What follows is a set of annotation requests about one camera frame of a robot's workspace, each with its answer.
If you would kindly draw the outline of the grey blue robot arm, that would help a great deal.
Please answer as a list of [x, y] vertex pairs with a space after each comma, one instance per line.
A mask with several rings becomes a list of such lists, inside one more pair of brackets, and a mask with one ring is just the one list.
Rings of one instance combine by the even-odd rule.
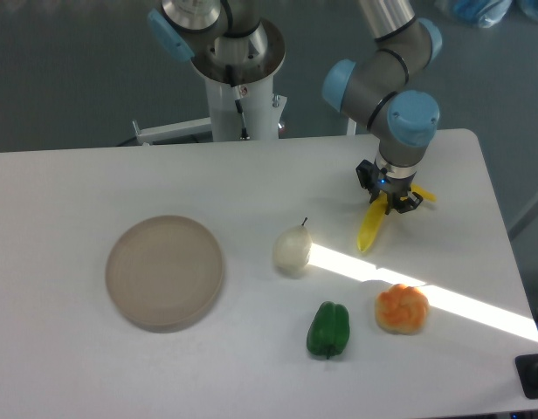
[[[375, 159], [357, 167], [361, 186], [372, 200], [384, 197], [387, 211], [405, 213], [424, 199], [413, 179], [439, 120], [436, 100], [406, 86], [437, 57], [442, 37], [407, 1], [363, 1], [360, 7], [376, 52], [362, 64], [337, 62], [321, 93], [379, 141]], [[286, 44], [258, 2], [163, 1], [149, 12], [148, 27], [168, 55], [203, 78], [215, 141], [278, 137], [272, 86]]]

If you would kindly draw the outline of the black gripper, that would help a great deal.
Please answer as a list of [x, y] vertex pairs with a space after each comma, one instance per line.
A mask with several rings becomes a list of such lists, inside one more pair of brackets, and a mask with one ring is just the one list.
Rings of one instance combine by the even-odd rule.
[[417, 166], [395, 166], [382, 157], [374, 161], [363, 160], [355, 170], [361, 187], [370, 194], [373, 203], [381, 192], [387, 196], [385, 214], [392, 210], [399, 214], [413, 211], [422, 203], [423, 197], [410, 191]]

